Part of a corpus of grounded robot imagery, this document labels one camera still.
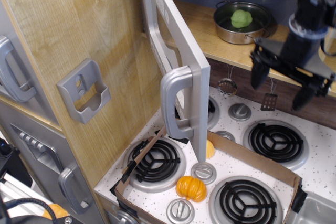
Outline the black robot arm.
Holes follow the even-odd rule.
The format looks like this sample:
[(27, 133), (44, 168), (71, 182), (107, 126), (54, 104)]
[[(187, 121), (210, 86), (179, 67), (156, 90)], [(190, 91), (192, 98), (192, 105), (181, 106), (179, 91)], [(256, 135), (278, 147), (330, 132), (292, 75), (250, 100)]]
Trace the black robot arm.
[(289, 18), (285, 42), (255, 39), (251, 52), (251, 86), (258, 89), (271, 69), (301, 84), (292, 102), (299, 111), (313, 97), (325, 97), (335, 81), (335, 71), (320, 58), (329, 28), (335, 27), (335, 0), (297, 0), (297, 10)]

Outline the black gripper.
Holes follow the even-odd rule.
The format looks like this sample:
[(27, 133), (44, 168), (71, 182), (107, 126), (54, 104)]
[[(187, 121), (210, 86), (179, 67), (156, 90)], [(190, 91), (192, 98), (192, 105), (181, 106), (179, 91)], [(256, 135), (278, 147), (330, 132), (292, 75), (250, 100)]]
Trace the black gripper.
[(335, 71), (318, 54), (321, 40), (308, 40), (290, 32), (285, 42), (262, 37), (254, 42), (250, 57), (251, 86), (255, 90), (264, 84), (270, 69), (274, 69), (302, 85), (293, 99), (293, 111), (301, 110), (315, 95), (329, 93)]

